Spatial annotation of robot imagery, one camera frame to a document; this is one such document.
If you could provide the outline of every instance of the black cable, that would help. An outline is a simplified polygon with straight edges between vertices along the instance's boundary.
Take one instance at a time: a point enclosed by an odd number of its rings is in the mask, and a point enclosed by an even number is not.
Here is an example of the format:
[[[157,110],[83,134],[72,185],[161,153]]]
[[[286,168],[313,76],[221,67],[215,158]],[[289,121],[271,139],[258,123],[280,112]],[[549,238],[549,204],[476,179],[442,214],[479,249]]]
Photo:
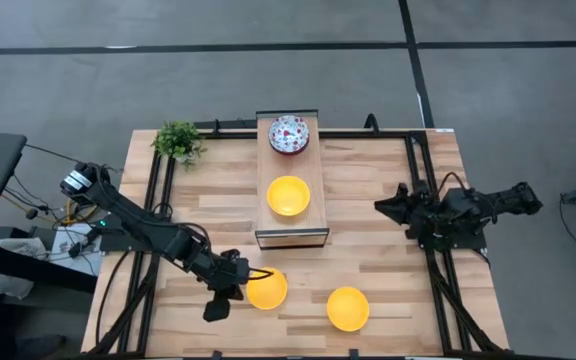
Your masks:
[[[75,233],[75,234],[77,234],[77,235],[83,235],[83,236],[88,235],[87,233],[82,233],[82,232],[75,231],[75,230],[59,230],[59,229],[56,229],[55,231],[57,231],[57,232],[59,232],[59,231],[69,231],[69,232]]]
[[[7,192],[10,196],[14,197],[15,199],[17,199],[17,201],[19,201],[20,203],[26,205],[26,206],[30,206],[31,208],[35,208],[39,211],[43,211],[46,214],[50,213],[55,219],[57,218],[57,215],[55,214],[55,210],[59,210],[59,208],[51,208],[45,205],[37,205],[34,204],[32,201],[28,200],[23,194],[17,192],[14,189],[10,189],[10,188],[4,188],[4,191]]]
[[[566,229],[566,232],[568,232],[568,235],[570,235],[570,237],[576,242],[575,235],[572,233],[572,231],[570,231],[570,229],[568,228],[568,224],[566,223],[566,220],[564,219],[564,211],[562,209],[563,204],[564,204],[564,198],[563,198],[563,194],[562,194],[562,197],[559,199],[559,217],[561,218],[561,223],[564,224],[564,228]]]
[[[488,259],[488,256],[484,255],[483,253],[481,253],[481,249],[472,249],[472,251],[475,252],[475,254],[479,255],[479,257],[481,257],[482,259],[484,259],[484,261],[486,262],[486,264],[488,264],[488,268],[491,267],[490,265],[490,260]]]
[[[256,276],[256,277],[249,277],[248,281],[250,280],[262,280],[262,279],[266,279],[269,278],[271,276],[273,276],[275,273],[273,273],[272,271],[268,271],[268,270],[263,270],[263,269],[255,269],[255,268],[250,268],[251,271],[256,271],[256,272],[260,272],[262,274],[266,274],[266,275],[262,275],[262,276]]]
[[[115,275],[117,274],[117,270],[119,270],[119,267],[121,266],[121,263],[124,262],[124,259],[126,258],[126,256],[128,255],[128,251],[124,251],[124,253],[121,255],[121,257],[119,258],[119,261],[117,261],[117,264],[115,264],[115,267],[112,269],[112,272],[110,273],[110,278],[108,279],[108,284],[106,285],[106,289],[104,290],[104,295],[101,297],[101,304],[99,304],[99,312],[97,313],[97,326],[95,326],[95,344],[99,344],[99,328],[101,327],[101,312],[104,309],[104,304],[106,303],[106,298],[108,297],[108,292],[110,291],[110,285],[112,284],[112,281],[115,278]]]
[[[94,166],[94,168],[95,168],[95,173],[96,173],[96,175],[97,175],[97,179],[103,179],[103,177],[101,176],[101,170],[103,169],[103,167],[100,167],[100,166],[98,166],[98,165],[96,165],[96,164],[91,164],[91,165]],[[210,237],[208,236],[208,231],[206,231],[206,229],[205,229],[203,226],[201,226],[201,225],[199,225],[199,224],[195,224],[195,223],[157,223],[157,222],[153,222],[153,221],[144,220],[144,219],[141,218],[141,216],[136,215],[136,214],[133,214],[130,210],[126,209],[123,205],[121,205],[120,203],[114,201],[115,199],[114,199],[112,196],[108,195],[108,193],[106,192],[106,189],[104,188],[103,184],[101,184],[99,187],[100,187],[100,189],[101,189],[102,194],[104,194],[104,196],[105,196],[107,199],[113,201],[114,204],[115,204],[115,206],[119,207],[120,209],[122,209],[123,211],[125,211],[126,214],[128,214],[129,216],[135,218],[137,221],[141,222],[142,224],[147,224],[147,225],[150,225],[150,226],[157,226],[157,227],[180,227],[180,226],[189,227],[189,226],[193,226],[193,227],[196,227],[196,228],[200,229],[200,230],[204,233],[203,235],[204,235],[204,238],[205,238],[205,245],[206,245],[207,249],[209,249],[209,250],[212,249],[212,244],[211,244],[211,242],[210,242]],[[151,246],[151,251],[154,252],[154,248],[152,248],[152,244],[150,244],[150,246]]]
[[[167,202],[161,202],[161,203],[155,205],[155,207],[153,207],[152,210],[150,210],[150,212],[154,215],[154,214],[157,212],[157,209],[158,209],[158,208],[162,208],[162,209],[163,209],[164,207],[165,207],[166,209],[170,210],[170,216],[172,216],[172,214],[174,214],[175,210],[174,210],[174,209],[172,208],[172,206],[171,206],[169,203],[167,203]]]
[[[17,177],[17,174],[13,173],[12,177],[17,180],[17,183],[19,184],[19,186],[21,186],[21,188],[26,192],[26,194],[28,194],[31,198],[40,201],[41,203],[43,203],[46,206],[49,206],[48,203],[46,201],[44,201],[44,199],[35,196],[33,193],[31,193],[30,191],[28,191],[28,189],[24,186],[24,184],[21,182],[21,180],[19,180],[19,178]]]
[[[70,231],[68,231],[68,229],[66,229],[65,227],[64,227],[64,231],[66,232],[66,235],[68,235],[68,238],[70,239],[70,243],[72,244],[72,246],[75,246],[76,244],[75,244],[75,241],[72,239],[72,236],[70,236]],[[95,273],[95,270],[93,269],[92,264],[90,263],[90,260],[88,260],[86,255],[83,255],[83,249],[77,255],[75,255],[74,258],[77,258],[78,256],[81,256],[84,258],[84,260],[86,260],[86,262],[88,263],[88,266],[90,267],[90,272],[92,273],[92,275],[97,276],[97,273]]]
[[[448,174],[446,174],[446,176],[444,176],[443,180],[441,180],[441,185],[439,185],[439,189],[435,193],[435,196],[439,196],[439,194],[441,193],[441,190],[444,188],[444,185],[446,184],[446,180],[448,180],[450,175],[452,175],[455,179],[457,179],[457,182],[459,183],[459,186],[461,187],[461,189],[466,191],[466,187],[464,186],[463,181],[461,181],[461,178],[459,177],[459,175],[457,175],[451,171]]]
[[[92,348],[88,353],[90,354],[100,354],[100,353],[108,353],[110,348],[117,340],[119,333],[126,327],[126,324],[131,321],[132,314],[137,309],[137,306],[146,295],[148,291],[150,291],[152,286],[155,286],[155,282],[157,280],[156,271],[157,267],[155,262],[151,262],[148,270],[146,271],[146,275],[141,280],[139,287],[137,288],[137,292],[135,292],[134,297],[130,299],[130,301],[126,304],[124,309],[122,310],[121,314],[117,318],[117,321],[112,325],[110,330],[104,335],[104,337],[99,341],[94,348]]]
[[[483,196],[483,198],[486,199],[486,201],[488,202],[488,204],[492,208],[492,210],[491,210],[492,214],[490,215],[490,221],[494,225],[497,223],[497,203],[499,202],[499,200],[501,200],[501,197],[498,197],[497,200],[495,200],[494,204],[490,201],[490,199],[488,199],[487,196]]]
[[[48,149],[44,149],[44,148],[39,147],[39,146],[30,145],[30,144],[26,144],[25,146],[26,146],[26,147],[29,147],[29,148],[31,148],[31,149],[43,151],[43,152],[45,152],[45,153],[47,153],[47,154],[51,154],[51,155],[60,157],[60,158],[62,158],[62,159],[66,159],[66,160],[70,160],[70,161],[74,161],[74,162],[83,162],[83,161],[79,161],[79,160],[77,160],[77,159],[75,159],[75,158],[71,158],[70,156],[66,156],[66,155],[63,155],[63,154],[60,154],[60,153],[57,153],[57,152],[54,152],[54,151],[51,151],[51,150],[48,150]]]
[[[64,215],[64,216],[62,216],[62,217],[60,217],[60,218],[56,218],[56,219],[55,219],[55,222],[52,223],[52,225],[50,226],[50,230],[59,231],[55,226],[56,226],[56,225],[62,225],[61,222],[62,222],[65,218],[67,218],[67,217],[68,217],[68,215]]]
[[[96,253],[98,253],[98,252],[99,252],[99,251],[97,251],[97,250],[95,250],[95,251],[86,251],[86,252],[80,253],[79,255],[91,255],[91,254],[96,254]],[[65,253],[50,253],[50,254],[42,254],[42,255],[64,255],[64,254],[65,254]],[[61,258],[57,258],[57,259],[50,258],[50,259],[48,259],[47,261],[48,261],[48,262],[55,262],[55,261],[68,260],[68,259],[72,259],[72,257],[71,257],[70,255],[68,255],[68,256],[61,257]]]

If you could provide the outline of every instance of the wooden tabletop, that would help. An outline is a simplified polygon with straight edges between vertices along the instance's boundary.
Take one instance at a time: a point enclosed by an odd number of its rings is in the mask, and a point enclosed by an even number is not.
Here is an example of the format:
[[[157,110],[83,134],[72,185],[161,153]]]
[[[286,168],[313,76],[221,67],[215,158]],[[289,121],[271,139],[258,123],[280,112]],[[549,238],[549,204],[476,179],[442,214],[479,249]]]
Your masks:
[[[128,150],[120,190],[137,204],[144,202],[154,136],[154,130],[135,131]],[[437,179],[449,171],[465,179],[455,134],[428,130],[428,140]],[[173,220],[204,225],[217,253],[236,247],[251,266],[280,269],[288,280],[288,295],[279,308],[270,311],[255,309],[246,300],[233,301],[228,319],[207,323],[202,314],[212,293],[195,282],[194,276],[162,262],[148,356],[210,356],[213,350],[225,356],[325,356],[347,355],[349,348],[367,356],[441,354],[425,256],[416,242],[405,238],[404,227],[373,206],[375,200],[393,196],[399,182],[411,186],[402,140],[322,139],[325,206],[331,229],[326,247],[264,252],[253,234],[256,140],[207,140],[205,145],[208,152],[194,169],[175,168]],[[423,169],[420,153],[417,159]],[[161,166],[159,179],[164,172]],[[161,196],[161,182],[156,199]],[[448,182],[447,187],[454,186]],[[464,305],[494,342],[507,347],[488,266],[469,250],[456,250],[453,255]],[[103,259],[82,351],[94,346],[99,304],[118,258],[119,254],[109,254]],[[131,266],[132,254],[111,285],[102,334],[123,309]],[[360,289],[370,303],[370,319],[358,332],[339,331],[326,317],[328,296],[340,286]],[[453,347],[458,347],[454,315],[447,304],[446,309]],[[129,349],[136,347],[140,320],[138,309]]]

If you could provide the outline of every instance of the gray floor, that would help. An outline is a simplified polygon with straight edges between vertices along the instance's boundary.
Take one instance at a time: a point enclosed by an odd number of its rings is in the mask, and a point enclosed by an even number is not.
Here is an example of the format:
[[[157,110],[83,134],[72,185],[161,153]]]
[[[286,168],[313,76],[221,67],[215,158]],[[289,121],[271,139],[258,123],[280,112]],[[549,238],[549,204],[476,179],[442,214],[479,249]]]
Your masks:
[[[576,40],[576,1],[410,9],[419,41]],[[0,0],[0,47],[404,38],[396,1]],[[544,202],[486,231],[512,348],[576,357],[576,244],[557,208],[576,186],[576,49],[428,50],[421,60],[436,126],[456,129],[470,183],[496,191],[526,180]],[[133,129],[291,107],[319,108],[325,126],[358,126],[368,112],[382,126],[421,125],[405,50],[0,56],[0,131],[117,167]],[[61,204],[71,166],[27,150],[18,174]],[[564,211],[576,234],[576,207]],[[5,202],[0,224],[29,225]],[[47,332],[85,324],[42,319]]]

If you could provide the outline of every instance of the wire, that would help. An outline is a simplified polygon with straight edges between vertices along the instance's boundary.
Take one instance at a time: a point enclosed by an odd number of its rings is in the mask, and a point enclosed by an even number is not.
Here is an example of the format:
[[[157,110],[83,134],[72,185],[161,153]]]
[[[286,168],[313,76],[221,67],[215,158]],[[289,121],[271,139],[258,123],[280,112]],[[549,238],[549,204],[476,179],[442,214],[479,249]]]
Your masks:
[[[51,150],[48,150],[48,149],[44,149],[44,148],[39,147],[39,146],[30,145],[30,144],[26,144],[25,146],[26,146],[26,147],[29,147],[29,148],[31,148],[31,149],[43,151],[43,152],[45,152],[45,153],[47,153],[47,154],[51,154],[51,155],[54,155],[54,156],[56,156],[56,157],[60,157],[60,158],[62,158],[62,159],[70,160],[70,161],[73,161],[73,162],[83,162],[83,161],[79,161],[79,160],[77,160],[77,159],[75,159],[75,158],[71,158],[70,156],[66,156],[66,155],[63,155],[63,154],[60,154],[60,153],[57,153],[57,152],[54,152],[54,151],[51,151]]]
[[[92,255],[92,254],[96,254],[96,253],[98,253],[98,252],[99,252],[98,250],[95,250],[95,251],[86,251],[86,252],[80,253],[79,255]],[[42,256],[42,255],[65,255],[65,254],[66,254],[66,253],[48,253],[48,254],[41,254],[40,256]],[[63,256],[63,257],[56,258],[56,259],[50,258],[50,259],[48,259],[47,261],[48,261],[48,262],[55,262],[55,261],[68,260],[68,259],[72,259],[72,257],[71,257],[70,255],[68,255],[68,256]]]
[[[150,212],[154,214],[154,213],[157,212],[157,209],[158,209],[158,208],[162,208],[162,209],[163,209],[164,207],[165,207],[167,210],[170,210],[170,216],[172,216],[172,214],[174,214],[175,210],[174,210],[174,209],[172,208],[172,206],[170,206],[170,204],[167,203],[167,202],[166,202],[166,203],[160,202],[159,204],[155,205],[155,207],[152,208],[152,210],[151,210]]]
[[[99,208],[97,205],[94,205],[91,208],[90,212],[88,212],[88,214],[83,215],[80,219],[77,219],[77,212],[78,211],[77,211],[76,206],[75,206],[75,212],[73,214],[70,213],[70,207],[71,207],[72,203],[73,203],[73,201],[70,199],[68,199],[68,202],[66,203],[66,221],[62,222],[65,225],[77,224],[79,222],[88,223],[86,220],[88,220],[91,216],[93,216],[95,214],[95,212],[97,211],[97,209]]]
[[[72,246],[75,246],[75,241],[72,239],[72,236],[70,236],[70,231],[68,231],[68,229],[64,228],[64,231],[66,231],[66,235],[68,235],[68,238],[70,239],[70,243],[72,244]],[[92,273],[92,275],[97,276],[97,273],[95,273],[95,269],[93,269],[92,264],[90,263],[90,260],[88,260],[88,258],[86,257],[86,255],[83,254],[83,251],[79,252],[79,254],[75,255],[75,258],[77,258],[78,256],[81,256],[84,258],[84,260],[86,260],[86,262],[88,263],[88,266],[90,267],[90,272]]]
[[[23,212],[27,212],[28,210],[26,208],[24,208],[23,206],[21,206],[21,204],[17,203],[15,200],[9,198],[8,196],[6,196],[6,194],[1,194],[1,197],[3,197],[4,199],[8,200],[11,204],[15,205],[16,207],[18,207],[19,209],[23,210]],[[54,220],[49,219],[47,217],[43,217],[41,215],[37,215],[36,216],[37,219],[41,219],[44,221],[48,221],[49,223],[54,222]]]
[[[96,164],[91,164],[94,168],[95,168],[95,173],[97,175],[97,179],[103,179],[103,177],[101,176],[101,170],[104,169],[103,166],[99,166]],[[110,195],[108,195],[108,193],[106,192],[105,187],[103,186],[103,184],[101,184],[101,186],[99,187],[101,189],[101,192],[104,194],[104,196],[112,201],[114,203],[115,206],[117,206],[118,208],[122,209],[123,211],[126,212],[126,214],[128,214],[129,216],[135,218],[137,221],[141,222],[142,224],[147,224],[150,226],[157,226],[157,227],[180,227],[180,226],[194,226],[198,229],[200,229],[203,233],[204,233],[204,237],[205,237],[205,242],[206,242],[206,247],[207,249],[212,249],[212,244],[210,242],[210,237],[208,236],[208,231],[206,231],[206,229],[199,225],[199,224],[195,224],[195,223],[157,223],[157,222],[153,222],[153,221],[148,221],[148,220],[144,220],[141,218],[141,216],[133,214],[132,211],[126,209],[123,205],[121,205],[120,203],[116,202],[115,199],[113,197],[111,197]]]
[[[251,271],[256,271],[256,272],[260,272],[260,273],[265,273],[266,275],[262,275],[262,276],[256,276],[256,277],[249,277],[248,281],[250,280],[262,280],[262,279],[266,279],[269,278],[271,276],[273,276],[275,273],[273,273],[272,271],[267,271],[267,270],[263,270],[263,269],[255,269],[255,268],[250,268]]]
[[[479,257],[481,257],[482,259],[484,259],[484,261],[486,262],[486,264],[488,264],[488,268],[491,267],[491,265],[490,265],[490,260],[488,259],[488,256],[484,255],[484,254],[481,252],[481,249],[472,249],[472,251],[474,251],[475,254],[479,255]]]
[[[61,225],[62,221],[66,218],[66,216],[68,216],[68,215],[64,215],[60,218],[55,219],[55,221],[53,221],[53,223],[52,223],[52,226],[50,227],[50,230],[59,231],[59,230],[57,230],[57,228],[55,226]]]
[[[19,184],[19,186],[21,186],[21,188],[26,192],[26,194],[28,194],[31,198],[42,202],[44,205],[48,206],[48,203],[46,201],[44,201],[42,198],[35,196],[33,193],[31,193],[30,191],[28,191],[28,189],[24,186],[24,184],[21,182],[21,180],[19,180],[19,178],[17,177],[17,174],[12,174],[12,177],[15,178],[15,180],[17,180],[17,183]]]
[[[490,199],[488,199],[487,196],[483,196],[484,199],[486,199],[486,201],[488,202],[488,204],[490,204],[490,207],[492,208],[492,214],[490,215],[490,221],[492,222],[492,224],[496,224],[497,223],[497,203],[499,203],[499,200],[501,200],[501,197],[498,197],[497,200],[495,200],[495,203],[493,204],[492,202],[490,202]]]
[[[54,210],[59,210],[58,208],[50,208],[48,206],[45,205],[37,205],[37,204],[33,204],[32,201],[28,200],[25,196],[23,196],[23,194],[13,190],[13,189],[9,189],[9,188],[4,188],[4,191],[7,192],[10,196],[14,197],[15,199],[17,199],[19,202],[21,202],[22,204],[26,205],[26,206],[30,206],[32,208],[35,208],[37,210],[43,211],[45,213],[50,213],[55,219],[57,219],[57,215],[55,214]]]
[[[466,190],[466,187],[464,186],[463,181],[461,181],[461,178],[459,177],[459,175],[457,175],[451,171],[448,174],[446,174],[446,176],[444,176],[443,180],[441,180],[441,185],[439,185],[439,189],[437,189],[435,196],[438,196],[441,193],[441,190],[444,188],[444,185],[446,184],[446,180],[448,180],[450,175],[452,175],[455,179],[457,179],[457,182],[459,183],[459,186],[461,187],[462,190],[464,190],[464,191]]]
[[[117,270],[119,270],[121,263],[124,262],[124,259],[126,258],[127,255],[128,255],[128,251],[124,251],[124,253],[119,258],[119,261],[117,261],[117,264],[115,264],[115,267],[112,269],[112,272],[110,273],[110,278],[108,279],[108,284],[106,285],[106,290],[104,290],[104,296],[101,297],[101,304],[99,305],[99,312],[97,312],[97,326],[95,326],[95,344],[97,344],[97,345],[99,344],[99,331],[100,331],[99,328],[101,327],[101,313],[104,309],[104,305],[106,304],[106,298],[108,297],[108,292],[110,290],[110,284],[112,284],[112,281],[115,278],[115,275],[117,274]]]
[[[150,262],[150,266],[146,271],[146,275],[141,280],[139,287],[137,287],[137,292],[135,295],[128,301],[124,307],[124,310],[121,312],[117,321],[112,325],[110,330],[104,335],[103,339],[99,341],[99,344],[96,345],[94,348],[90,349],[88,354],[100,354],[100,353],[108,353],[112,345],[114,344],[115,340],[119,336],[119,333],[124,329],[126,324],[131,321],[132,315],[137,309],[137,306],[143,299],[150,289],[155,286],[157,277],[157,263],[154,261]]]
[[[568,228],[568,224],[564,219],[564,211],[562,209],[563,205],[564,205],[564,198],[562,194],[561,198],[559,199],[559,217],[561,218],[561,223],[564,224],[564,228],[566,229],[566,232],[568,232],[568,235],[570,235],[570,237],[576,242],[575,235],[572,233],[572,231],[570,231],[570,229]]]

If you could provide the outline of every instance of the yellow bowl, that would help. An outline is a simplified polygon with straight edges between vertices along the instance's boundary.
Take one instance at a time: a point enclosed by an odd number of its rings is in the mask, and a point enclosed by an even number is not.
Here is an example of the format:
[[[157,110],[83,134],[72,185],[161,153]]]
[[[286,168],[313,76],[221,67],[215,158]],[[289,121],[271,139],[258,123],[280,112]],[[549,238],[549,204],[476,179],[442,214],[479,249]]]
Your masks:
[[[248,280],[246,295],[252,306],[261,310],[270,310],[281,305],[284,301],[288,293],[288,283],[281,271],[271,267],[264,267],[263,270],[273,274],[261,280]],[[251,277],[263,275],[265,274],[254,271]]]
[[[296,176],[281,176],[268,187],[268,205],[279,215],[295,216],[308,207],[310,189]]]
[[[361,329],[370,316],[368,300],[361,291],[350,286],[333,291],[326,311],[337,329],[348,332]]]

